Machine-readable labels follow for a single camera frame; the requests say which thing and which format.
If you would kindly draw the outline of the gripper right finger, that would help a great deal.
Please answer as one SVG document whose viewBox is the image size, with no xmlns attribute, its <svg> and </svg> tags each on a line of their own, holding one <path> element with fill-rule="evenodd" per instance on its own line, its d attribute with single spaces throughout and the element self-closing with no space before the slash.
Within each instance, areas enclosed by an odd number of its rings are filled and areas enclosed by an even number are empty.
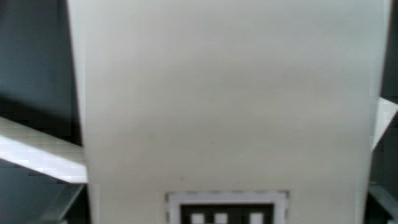
<svg viewBox="0 0 398 224">
<path fill-rule="evenodd" d="M 379 184 L 369 188 L 367 224 L 398 224 L 398 199 Z"/>
</svg>

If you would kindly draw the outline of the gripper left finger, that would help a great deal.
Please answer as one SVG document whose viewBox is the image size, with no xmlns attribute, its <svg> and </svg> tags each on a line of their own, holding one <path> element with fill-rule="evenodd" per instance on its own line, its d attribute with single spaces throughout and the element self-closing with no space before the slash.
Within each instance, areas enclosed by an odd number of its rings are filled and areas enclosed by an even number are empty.
<svg viewBox="0 0 398 224">
<path fill-rule="evenodd" d="M 90 224 L 84 185 L 65 186 L 35 224 Z"/>
</svg>

